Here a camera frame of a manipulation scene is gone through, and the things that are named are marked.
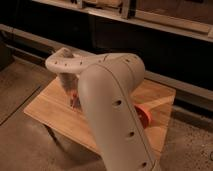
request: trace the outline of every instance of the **table leg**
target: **table leg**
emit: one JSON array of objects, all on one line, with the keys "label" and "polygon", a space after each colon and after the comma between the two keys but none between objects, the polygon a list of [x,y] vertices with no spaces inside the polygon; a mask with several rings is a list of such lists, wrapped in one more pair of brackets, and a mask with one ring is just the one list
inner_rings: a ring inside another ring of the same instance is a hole
[{"label": "table leg", "polygon": [[49,126],[47,126],[47,125],[45,125],[45,124],[43,124],[43,125],[44,125],[44,127],[47,129],[47,132],[50,134],[50,136],[52,137],[52,139],[53,139],[55,142],[58,142],[58,140],[57,140],[57,138],[56,138],[55,133],[53,132],[53,130],[52,130]]}]

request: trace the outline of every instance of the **concrete floor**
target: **concrete floor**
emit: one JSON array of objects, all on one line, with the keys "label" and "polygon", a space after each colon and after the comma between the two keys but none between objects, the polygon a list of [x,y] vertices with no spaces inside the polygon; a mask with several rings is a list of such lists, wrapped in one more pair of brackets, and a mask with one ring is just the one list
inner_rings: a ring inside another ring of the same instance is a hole
[{"label": "concrete floor", "polygon": [[[4,113],[5,120],[0,122],[0,171],[106,170],[100,156],[57,133],[60,143],[56,144],[42,124],[23,113],[53,78],[47,70],[20,60],[0,72],[4,104],[0,117]],[[162,170],[213,171],[211,151],[212,118],[174,106],[160,160]]]}]

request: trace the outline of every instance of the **red object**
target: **red object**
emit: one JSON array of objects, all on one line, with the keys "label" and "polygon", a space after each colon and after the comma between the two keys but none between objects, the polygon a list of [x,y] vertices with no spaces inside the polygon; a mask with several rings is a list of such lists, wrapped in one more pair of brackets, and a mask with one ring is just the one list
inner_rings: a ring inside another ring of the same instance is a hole
[{"label": "red object", "polygon": [[134,104],[135,110],[138,113],[138,117],[143,125],[143,128],[147,128],[152,121],[151,113],[143,107],[142,104]]}]

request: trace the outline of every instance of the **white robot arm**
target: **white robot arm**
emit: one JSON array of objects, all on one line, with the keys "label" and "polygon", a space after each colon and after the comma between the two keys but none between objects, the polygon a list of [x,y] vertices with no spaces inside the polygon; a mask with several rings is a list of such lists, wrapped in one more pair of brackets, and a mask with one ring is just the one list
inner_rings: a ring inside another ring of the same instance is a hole
[{"label": "white robot arm", "polygon": [[71,52],[62,48],[46,60],[46,66],[59,75],[80,75],[80,103],[107,170],[160,171],[130,99],[144,79],[141,59],[124,53],[70,56]]}]

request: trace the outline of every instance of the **wooden table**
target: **wooden table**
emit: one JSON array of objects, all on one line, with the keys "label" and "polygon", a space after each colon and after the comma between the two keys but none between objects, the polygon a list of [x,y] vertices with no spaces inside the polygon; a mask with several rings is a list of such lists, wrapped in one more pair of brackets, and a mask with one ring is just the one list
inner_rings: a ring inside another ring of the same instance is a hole
[{"label": "wooden table", "polygon": [[[174,97],[174,89],[149,80],[145,80],[132,93],[133,101],[143,104],[152,113],[153,122],[145,132],[158,158],[164,146]],[[50,128],[100,154],[85,116],[80,110],[73,110],[69,106],[69,99],[57,78],[24,109],[24,112],[46,125],[53,137]]]}]

